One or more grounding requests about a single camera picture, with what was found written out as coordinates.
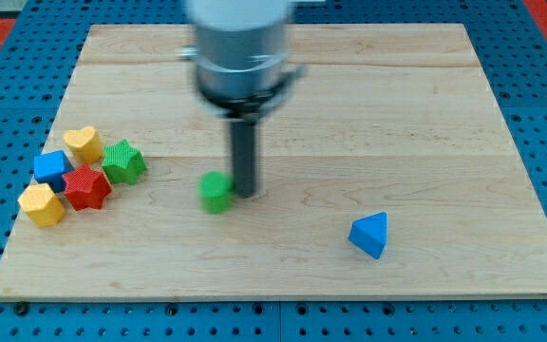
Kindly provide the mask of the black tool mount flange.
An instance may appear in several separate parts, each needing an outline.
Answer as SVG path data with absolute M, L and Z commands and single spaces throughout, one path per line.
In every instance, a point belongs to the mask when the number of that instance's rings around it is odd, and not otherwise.
M 197 87 L 202 104 L 210 114 L 228 121 L 258 123 L 282 106 L 292 94 L 295 82 L 305 76 L 305 67 L 296 66 L 282 72 L 281 81 L 267 90 L 243 97 L 222 97 Z

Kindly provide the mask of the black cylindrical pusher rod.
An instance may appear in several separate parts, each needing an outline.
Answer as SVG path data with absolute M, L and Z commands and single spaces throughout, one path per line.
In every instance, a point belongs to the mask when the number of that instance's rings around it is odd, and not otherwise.
M 257 129 L 255 123 L 230 122 L 231 165 L 234 189 L 241 198 L 257 191 Z

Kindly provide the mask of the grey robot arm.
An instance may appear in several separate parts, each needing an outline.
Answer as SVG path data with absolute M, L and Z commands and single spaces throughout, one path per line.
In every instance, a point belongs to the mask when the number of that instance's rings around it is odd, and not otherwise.
M 192 45 L 181 56 L 194 64 L 201 99 L 229 126 L 233 187 L 257 193 L 258 125 L 290 96 L 305 68 L 288 65 L 291 1 L 188 0 Z

